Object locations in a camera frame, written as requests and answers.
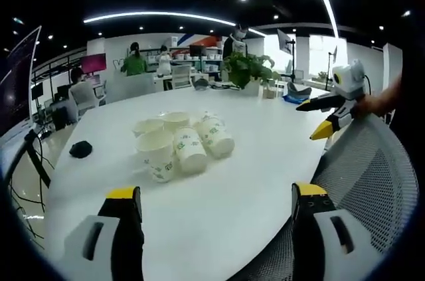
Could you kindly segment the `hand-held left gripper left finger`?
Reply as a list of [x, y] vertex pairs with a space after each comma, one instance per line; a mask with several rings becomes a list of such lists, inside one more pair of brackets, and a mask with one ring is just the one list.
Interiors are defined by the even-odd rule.
[[67, 280], [143, 280], [140, 187], [114, 189], [64, 241]]

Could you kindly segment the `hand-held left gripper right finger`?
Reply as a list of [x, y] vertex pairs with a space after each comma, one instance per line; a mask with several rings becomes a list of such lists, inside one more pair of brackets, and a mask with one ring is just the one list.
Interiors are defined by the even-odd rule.
[[294, 280], [366, 280], [376, 265], [370, 232], [325, 189], [292, 184]]

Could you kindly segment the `person's right hand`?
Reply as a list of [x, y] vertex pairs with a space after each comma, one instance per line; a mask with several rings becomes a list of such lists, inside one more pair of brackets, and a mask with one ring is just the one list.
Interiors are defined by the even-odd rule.
[[367, 95], [357, 102], [357, 108], [361, 115], [375, 114], [377, 116], [385, 115], [396, 108], [400, 97], [402, 85], [402, 75], [386, 88], [379, 96]]

